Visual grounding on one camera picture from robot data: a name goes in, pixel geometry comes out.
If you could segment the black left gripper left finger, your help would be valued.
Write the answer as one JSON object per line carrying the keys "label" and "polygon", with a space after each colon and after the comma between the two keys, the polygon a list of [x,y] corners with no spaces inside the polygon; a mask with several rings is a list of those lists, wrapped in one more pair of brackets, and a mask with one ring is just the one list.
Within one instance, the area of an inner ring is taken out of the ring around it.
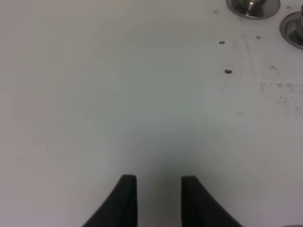
{"label": "black left gripper left finger", "polygon": [[85,227],[136,227],[138,226],[137,179],[123,175],[116,186],[84,224]]}

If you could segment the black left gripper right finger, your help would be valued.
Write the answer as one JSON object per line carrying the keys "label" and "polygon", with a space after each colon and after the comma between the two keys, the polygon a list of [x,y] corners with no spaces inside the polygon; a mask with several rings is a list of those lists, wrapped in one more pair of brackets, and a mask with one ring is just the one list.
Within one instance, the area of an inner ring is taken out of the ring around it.
{"label": "black left gripper right finger", "polygon": [[240,227],[195,176],[181,177],[183,227]]}

